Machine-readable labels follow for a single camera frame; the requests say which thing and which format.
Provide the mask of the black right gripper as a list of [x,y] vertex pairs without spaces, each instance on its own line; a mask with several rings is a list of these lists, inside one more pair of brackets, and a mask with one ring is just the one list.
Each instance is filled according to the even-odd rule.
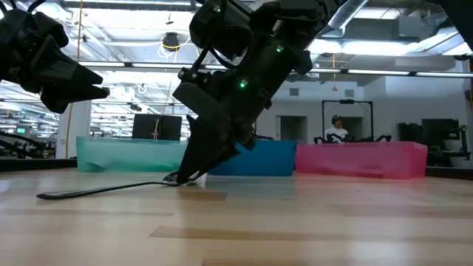
[[235,156],[236,141],[253,150],[257,138],[251,124],[292,71],[305,74],[312,67],[306,50],[312,21],[193,21],[189,29],[203,53],[242,60],[210,73],[200,71],[197,59],[180,71],[173,96],[197,118],[188,119],[191,136],[177,172],[179,184]]

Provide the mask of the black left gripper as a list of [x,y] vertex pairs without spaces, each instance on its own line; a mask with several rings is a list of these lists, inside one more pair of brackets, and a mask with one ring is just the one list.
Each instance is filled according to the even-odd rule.
[[43,89],[40,99],[58,114],[70,103],[109,96],[107,87],[95,86],[102,77],[62,53],[51,35],[41,43],[41,12],[12,8],[1,14],[1,81],[31,93],[41,92],[38,82],[55,85]]

